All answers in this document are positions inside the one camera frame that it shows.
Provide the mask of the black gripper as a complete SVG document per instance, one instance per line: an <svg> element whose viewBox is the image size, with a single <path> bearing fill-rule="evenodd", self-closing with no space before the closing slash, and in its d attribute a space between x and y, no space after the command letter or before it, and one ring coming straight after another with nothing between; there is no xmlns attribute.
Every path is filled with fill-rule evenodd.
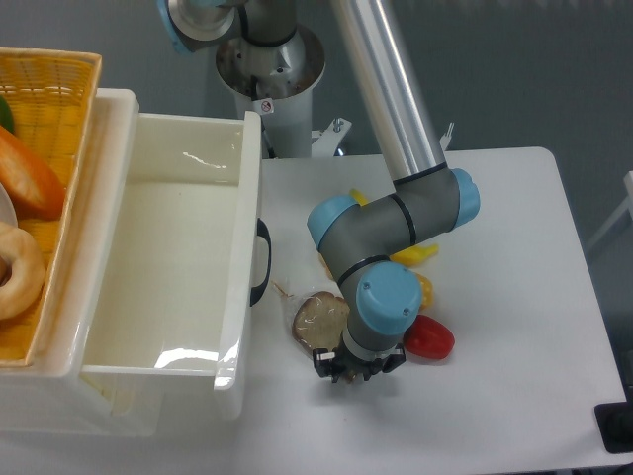
<svg viewBox="0 0 633 475"><path fill-rule="evenodd" d="M339 347L336 351L326 348L313 350L316 373L321 378L329 378L332 383L358 376L371 379L379 373L391 373L405 362L406 353L402 343L398 343L389 355L372 360L361 359L346 347Z"/></svg>

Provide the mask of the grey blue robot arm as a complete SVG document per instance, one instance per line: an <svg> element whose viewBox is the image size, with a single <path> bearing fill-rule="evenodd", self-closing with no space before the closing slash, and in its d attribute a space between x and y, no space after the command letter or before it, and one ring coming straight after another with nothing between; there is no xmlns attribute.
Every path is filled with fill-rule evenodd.
<svg viewBox="0 0 633 475"><path fill-rule="evenodd" d="M269 157L308 155L311 93L324 70L319 39L292 1L161 1L173 46L216 47L216 68L239 109L261 119ZM335 1L335 19L395 190L361 205L347 195L308 217L316 249L350 313L334 349L313 353L318 375L370 378L404 363L403 337L422 293L393 255L470 221L480 195L470 175L447 166L432 128L392 5Z"/></svg>

